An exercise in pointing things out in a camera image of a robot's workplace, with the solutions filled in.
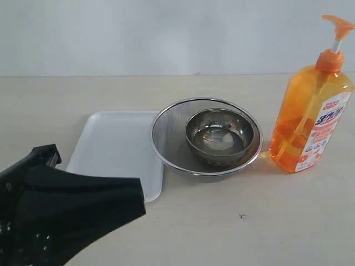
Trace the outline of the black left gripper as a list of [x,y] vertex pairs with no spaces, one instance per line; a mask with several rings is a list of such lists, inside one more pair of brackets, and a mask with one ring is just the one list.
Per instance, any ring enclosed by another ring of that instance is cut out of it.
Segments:
[[76,175],[60,163],[50,144],[1,172],[2,265],[65,265],[146,213],[139,179]]

